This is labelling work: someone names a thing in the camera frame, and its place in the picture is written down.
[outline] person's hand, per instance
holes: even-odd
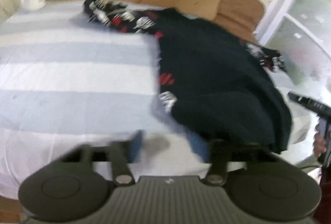
[[[319,157],[322,153],[326,152],[325,139],[322,135],[319,134],[319,125],[315,127],[315,141],[313,143],[314,146],[314,154],[316,157]]]

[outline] striped bedsheet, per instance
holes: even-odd
[[[16,199],[27,176],[78,144],[104,145],[138,129],[148,133],[147,159],[131,167],[135,176],[203,175],[208,165],[156,97],[156,40],[88,23],[82,2],[48,2],[0,25],[0,195]],[[293,89],[285,73],[269,74],[284,95]],[[311,115],[289,107],[297,143]],[[107,167],[99,172],[109,177]]]

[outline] floor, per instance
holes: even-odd
[[[0,196],[0,224],[19,223],[23,217],[22,208],[17,200],[9,200]]]
[[[267,47],[280,50],[295,91],[331,105],[331,0],[295,0],[288,14],[309,29],[320,47],[296,24],[284,18]],[[283,156],[293,164],[307,165],[312,157],[314,122],[305,141],[292,145]]]

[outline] black tool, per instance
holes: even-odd
[[[29,176],[19,188],[25,224],[315,223],[318,184],[264,148],[214,140],[205,178],[141,176],[138,182],[127,165],[130,148],[136,148],[131,141],[81,146]],[[113,181],[95,173],[93,161],[109,161]],[[247,168],[228,172],[230,161]]]
[[[294,92],[289,92],[290,100],[300,104],[304,108],[315,112],[319,117],[319,132],[325,138],[326,153],[323,153],[317,160],[323,167],[330,165],[331,159],[331,141],[330,141],[330,124],[331,124],[331,107],[307,96],[299,95]]]

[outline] black blanket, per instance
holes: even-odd
[[[120,32],[155,35],[160,46],[160,95],[166,112],[206,140],[287,149],[292,118],[260,62],[239,38],[175,9],[130,11],[86,0],[90,20]]]

